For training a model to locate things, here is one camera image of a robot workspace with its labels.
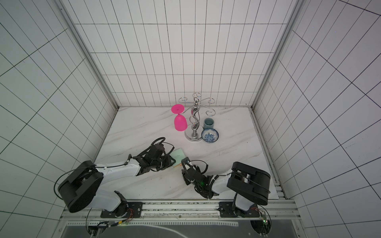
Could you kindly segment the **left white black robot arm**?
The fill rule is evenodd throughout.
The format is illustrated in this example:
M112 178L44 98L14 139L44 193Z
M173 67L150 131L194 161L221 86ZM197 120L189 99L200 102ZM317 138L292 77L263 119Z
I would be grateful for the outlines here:
M123 217L130 211L127 200L119 191L107 191L106 185L173 166L176 161L170 152L165 151L165 140L165 137L156 139L147 149L137 156L129 155L124 162L101 165L84 161L76 169L64 173L66 179L59 177L56 180L54 193L71 213L95 208Z

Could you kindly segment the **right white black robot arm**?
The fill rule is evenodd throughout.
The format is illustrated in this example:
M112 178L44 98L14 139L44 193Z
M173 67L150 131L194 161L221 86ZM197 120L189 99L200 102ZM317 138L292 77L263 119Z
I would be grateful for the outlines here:
M231 190L235 192L235 207L242 211L248 211L254 204L268 205L271 176L264 170L234 162L226 173L206 176L206 171L202 172L188 157L181 161L181 165L186 185L193 184L194 190L205 199Z

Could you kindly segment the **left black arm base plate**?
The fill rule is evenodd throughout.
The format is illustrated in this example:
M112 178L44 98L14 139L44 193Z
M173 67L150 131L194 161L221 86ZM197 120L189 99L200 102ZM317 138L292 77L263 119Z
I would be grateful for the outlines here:
M114 211L102 210L101 218L140 218L142 212L142 202L121 203Z

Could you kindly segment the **mint green jewelry box sleeve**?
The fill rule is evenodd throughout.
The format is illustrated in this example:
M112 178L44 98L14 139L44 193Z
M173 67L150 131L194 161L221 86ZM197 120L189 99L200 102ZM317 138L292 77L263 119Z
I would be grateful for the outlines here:
M171 157L175 160L174 164L172 167L178 167L181 166L181 161L186 158L183 150L181 148L174 150L171 154Z

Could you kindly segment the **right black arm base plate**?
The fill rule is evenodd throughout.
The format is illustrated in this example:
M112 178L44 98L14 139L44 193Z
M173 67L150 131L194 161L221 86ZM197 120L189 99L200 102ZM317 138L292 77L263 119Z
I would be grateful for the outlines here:
M219 202L218 211L221 218L259 218L258 206L254 203L249 210L244 211L238 208L234 202Z

